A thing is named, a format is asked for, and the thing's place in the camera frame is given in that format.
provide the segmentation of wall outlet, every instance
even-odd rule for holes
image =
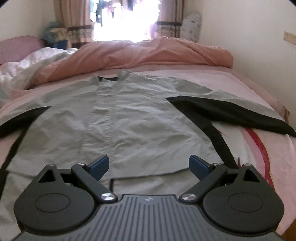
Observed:
[[[288,33],[288,32],[284,32],[284,40],[286,40],[292,44],[296,44],[296,35]]]

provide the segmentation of pink pillow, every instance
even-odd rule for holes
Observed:
[[[43,47],[42,40],[33,36],[3,40],[0,42],[0,65],[7,62],[19,62]]]

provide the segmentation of bed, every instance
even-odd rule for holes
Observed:
[[[186,166],[191,154],[210,163],[228,161],[229,167],[251,163],[284,202],[277,229],[282,235],[296,219],[295,131],[287,124],[288,110],[233,71],[232,64],[226,50],[169,38],[137,44],[97,42],[80,50],[40,48],[19,62],[4,63],[0,67],[0,240],[19,233],[14,201],[45,164],[69,168],[79,161],[91,162],[99,153],[111,155],[111,168],[102,183],[119,196],[180,195],[196,183]],[[211,112],[206,117],[223,138],[218,145],[226,145],[228,152],[221,152],[217,138],[209,139],[182,113],[180,98],[172,99],[176,96],[186,103],[189,97],[206,100],[212,111],[223,109],[221,115]],[[244,111],[230,121],[237,107]],[[29,110],[35,112],[23,115]],[[248,115],[260,121],[251,123]],[[83,145],[73,147],[80,141]]]

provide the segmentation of wooden floor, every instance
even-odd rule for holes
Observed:
[[[296,241],[296,220],[281,237],[286,241]]]

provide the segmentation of bed sheet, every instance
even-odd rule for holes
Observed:
[[[71,77],[58,82],[47,83],[30,90],[15,90],[13,92],[13,95],[11,96],[11,100],[0,109],[0,117],[15,109],[16,107],[32,100],[33,98],[41,96],[42,94],[45,94],[52,90],[67,86],[76,81],[88,80],[92,76],[115,77],[117,76],[119,71],[120,70],[103,70],[93,72],[91,74]],[[248,80],[247,78],[243,78],[238,73],[235,73],[228,68],[204,65],[149,65],[134,68],[131,69],[131,71],[155,76],[186,79],[200,85],[204,85],[210,89],[224,90],[244,99],[259,103],[268,108],[273,108],[283,118],[285,118],[287,115],[287,110],[282,106],[282,104],[270,94],[268,94],[263,88],[257,86],[252,81]],[[241,159],[245,158],[245,160],[249,158],[247,152],[243,152],[246,149],[245,146],[249,146],[248,141],[246,140],[244,135],[242,134],[241,136],[233,136],[233,134],[237,131],[236,127],[229,127],[229,125],[221,125],[219,123],[216,124],[216,127],[222,133],[225,133],[223,137],[230,150],[232,151],[234,157],[239,156]],[[294,203],[296,203],[296,192],[293,188],[293,183],[295,183],[296,177],[296,140],[295,138],[289,136],[284,136],[267,131],[255,130],[255,132],[266,148],[270,162],[270,176],[272,178],[275,190],[285,204],[284,218],[279,228],[277,229],[277,232],[279,234],[283,234],[296,218],[296,208],[294,206]],[[0,165],[2,165],[2,163],[4,162],[9,148],[16,140],[18,135],[19,133],[16,132],[6,138],[0,139]],[[244,143],[245,146],[238,146],[238,143]],[[158,181],[155,182],[150,180],[149,178],[138,178],[136,182],[134,182],[134,180],[117,180],[115,182],[115,190],[117,190],[119,194],[126,192],[135,194],[148,194],[153,192],[153,194],[159,194],[165,191],[164,187],[169,186],[170,183],[172,183],[173,180],[176,179],[176,175],[178,178],[182,175],[189,177],[190,185],[191,182],[197,181],[196,179],[193,179],[193,176],[190,175],[188,171],[184,172],[185,173],[168,175],[168,177],[160,176],[157,178]],[[180,190],[187,188],[187,185],[182,184],[181,186],[182,188],[180,187]],[[176,194],[181,193],[179,190],[176,190],[175,192]]]

